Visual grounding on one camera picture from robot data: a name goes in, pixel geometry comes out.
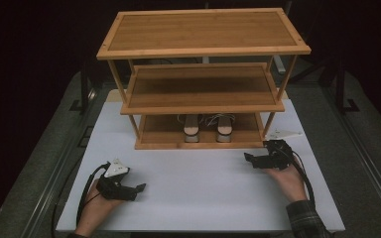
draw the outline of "person's right hand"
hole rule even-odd
[[[289,202],[308,199],[305,191],[305,183],[293,165],[290,165],[282,171],[275,169],[264,169],[263,171],[278,183],[281,191]]]

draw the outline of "middle shelf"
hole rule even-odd
[[[284,111],[265,62],[135,65],[121,114]]]

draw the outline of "bottom shelf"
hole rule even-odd
[[[263,147],[264,127],[259,113],[234,114],[231,142],[216,142],[217,126],[199,124],[199,142],[186,143],[184,124],[178,115],[142,115],[139,126],[140,138],[135,149],[236,149]]]

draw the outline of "dark background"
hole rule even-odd
[[[204,2],[0,1],[0,206],[66,86],[86,60],[95,60],[116,13],[200,9]],[[209,8],[282,3],[217,0]],[[313,49],[305,60],[316,63],[341,53],[345,69],[381,113],[381,1],[295,0],[290,18]]]

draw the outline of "hand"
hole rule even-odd
[[[90,237],[95,229],[105,220],[110,212],[123,200],[111,200],[104,198],[97,190],[98,179],[94,181],[85,199],[87,205],[84,207],[75,234]]]
[[[293,165],[290,165],[282,171],[275,169],[264,169],[263,171],[278,183],[281,191],[289,202],[308,199],[305,191],[305,183]]]

